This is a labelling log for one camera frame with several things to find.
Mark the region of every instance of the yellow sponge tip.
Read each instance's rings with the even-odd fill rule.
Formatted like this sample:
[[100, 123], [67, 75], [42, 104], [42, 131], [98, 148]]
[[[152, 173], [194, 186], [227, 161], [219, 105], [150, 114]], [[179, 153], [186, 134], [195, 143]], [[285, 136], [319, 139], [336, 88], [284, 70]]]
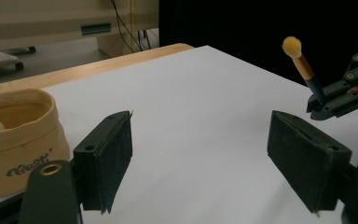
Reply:
[[287, 36], [282, 43], [283, 51], [291, 58], [301, 57], [301, 42], [294, 36]]

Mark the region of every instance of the makeup brush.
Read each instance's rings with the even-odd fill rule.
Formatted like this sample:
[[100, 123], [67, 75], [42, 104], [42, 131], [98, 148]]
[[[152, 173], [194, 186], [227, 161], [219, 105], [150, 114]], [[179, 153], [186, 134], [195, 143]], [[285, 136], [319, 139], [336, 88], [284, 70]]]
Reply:
[[326, 103], [324, 90], [313, 74], [312, 69], [301, 52], [301, 42], [294, 36], [287, 36], [282, 43], [283, 51], [293, 59], [298, 72], [303, 77], [305, 83], [316, 96], [321, 105]]

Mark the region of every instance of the beige canvas bin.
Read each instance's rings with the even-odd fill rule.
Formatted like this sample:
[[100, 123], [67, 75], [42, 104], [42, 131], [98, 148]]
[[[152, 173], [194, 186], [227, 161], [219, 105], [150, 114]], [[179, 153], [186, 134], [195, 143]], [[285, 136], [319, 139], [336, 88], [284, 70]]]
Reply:
[[54, 98], [27, 89], [0, 93], [0, 196], [26, 188], [30, 172], [47, 161], [70, 159]]

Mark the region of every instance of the white paper surface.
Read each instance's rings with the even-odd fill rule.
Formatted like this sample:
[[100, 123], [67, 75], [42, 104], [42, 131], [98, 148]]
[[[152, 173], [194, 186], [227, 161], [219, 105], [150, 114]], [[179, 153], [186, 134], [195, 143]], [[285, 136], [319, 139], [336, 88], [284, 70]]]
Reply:
[[83, 211], [86, 224], [341, 223], [341, 202], [311, 214], [268, 157], [270, 115], [305, 119], [350, 148], [356, 166], [358, 110], [311, 120], [308, 88], [208, 46], [44, 90], [71, 149], [106, 116], [133, 112], [112, 213]]

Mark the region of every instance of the logo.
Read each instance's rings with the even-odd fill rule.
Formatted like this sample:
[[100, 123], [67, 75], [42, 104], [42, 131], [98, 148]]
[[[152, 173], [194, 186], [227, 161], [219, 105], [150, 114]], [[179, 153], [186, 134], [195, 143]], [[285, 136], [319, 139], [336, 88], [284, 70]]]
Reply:
[[7, 176], [23, 175], [25, 172], [32, 171], [34, 168], [45, 164], [46, 162], [48, 162], [48, 153], [43, 154], [30, 164], [20, 164], [18, 167], [7, 171]]

